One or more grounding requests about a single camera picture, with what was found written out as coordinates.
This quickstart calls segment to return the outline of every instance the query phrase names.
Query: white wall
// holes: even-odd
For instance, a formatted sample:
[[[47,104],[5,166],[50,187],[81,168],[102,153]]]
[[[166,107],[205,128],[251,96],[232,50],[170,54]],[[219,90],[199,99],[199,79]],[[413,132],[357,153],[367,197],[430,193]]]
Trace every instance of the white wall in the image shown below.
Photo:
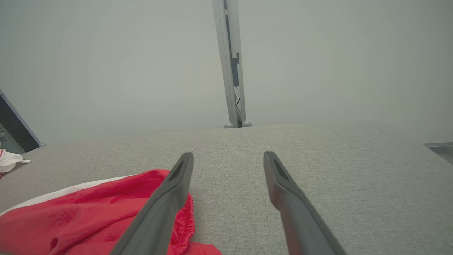
[[[0,88],[47,144],[229,122],[204,0],[2,0]]]
[[[247,120],[373,120],[453,142],[453,1],[239,1]]]

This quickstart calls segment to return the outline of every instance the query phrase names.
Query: red garment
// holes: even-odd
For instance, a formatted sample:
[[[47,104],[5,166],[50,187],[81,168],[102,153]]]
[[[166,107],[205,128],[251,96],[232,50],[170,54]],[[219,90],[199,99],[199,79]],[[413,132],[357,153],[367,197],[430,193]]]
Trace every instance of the red garment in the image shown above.
[[[0,251],[14,255],[109,254],[168,175],[151,170],[13,209],[0,217]],[[190,242],[193,201],[176,214],[168,255],[220,255],[213,245]]]

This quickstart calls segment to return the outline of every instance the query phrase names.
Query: red fabric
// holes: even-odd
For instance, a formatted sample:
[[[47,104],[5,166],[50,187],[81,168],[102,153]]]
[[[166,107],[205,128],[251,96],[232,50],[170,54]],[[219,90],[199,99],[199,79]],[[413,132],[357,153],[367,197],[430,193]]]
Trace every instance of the red fabric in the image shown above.
[[[109,254],[168,175],[151,170],[106,182],[0,217],[0,251],[14,255]],[[168,255],[220,255],[213,245],[190,242],[193,201],[176,214]]]

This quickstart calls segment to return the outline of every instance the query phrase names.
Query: white fabric edge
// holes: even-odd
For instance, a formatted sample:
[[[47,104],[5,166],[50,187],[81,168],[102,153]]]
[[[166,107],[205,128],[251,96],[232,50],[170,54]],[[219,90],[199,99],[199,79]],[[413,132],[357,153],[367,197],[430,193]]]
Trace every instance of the white fabric edge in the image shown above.
[[[42,203],[42,202],[45,202],[45,201],[52,200],[52,199],[57,198],[57,197],[61,197],[61,196],[67,195],[67,194],[74,193],[74,192],[79,191],[79,190],[84,190],[84,189],[91,188],[91,187],[94,187],[94,186],[102,184],[102,183],[106,183],[106,182],[109,182],[109,181],[116,181],[116,180],[119,180],[119,179],[122,179],[122,178],[125,178],[125,177],[129,177],[129,176],[132,176],[132,175],[114,177],[114,178],[98,180],[98,181],[85,182],[85,183],[77,184],[77,185],[74,185],[74,186],[71,186],[71,187],[67,187],[67,188],[64,188],[64,189],[61,189],[61,190],[58,190],[58,191],[54,191],[54,192],[51,192],[51,193],[48,193],[48,194],[44,194],[42,196],[38,196],[38,197],[32,198],[30,200],[27,200],[27,201],[25,201],[23,203],[20,203],[20,204],[18,204],[16,206],[13,206],[13,207],[7,209],[6,211],[0,213],[0,217],[2,215],[4,215],[5,213],[9,212],[10,210],[13,210],[13,209],[16,209],[16,208],[36,205],[36,204],[39,204],[39,203]]]

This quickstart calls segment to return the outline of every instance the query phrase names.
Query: floor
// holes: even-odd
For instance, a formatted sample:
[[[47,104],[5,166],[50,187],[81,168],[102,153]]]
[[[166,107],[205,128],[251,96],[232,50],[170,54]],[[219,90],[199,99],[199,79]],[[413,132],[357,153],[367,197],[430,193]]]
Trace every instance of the floor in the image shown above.
[[[429,147],[429,149],[453,165],[453,146]]]

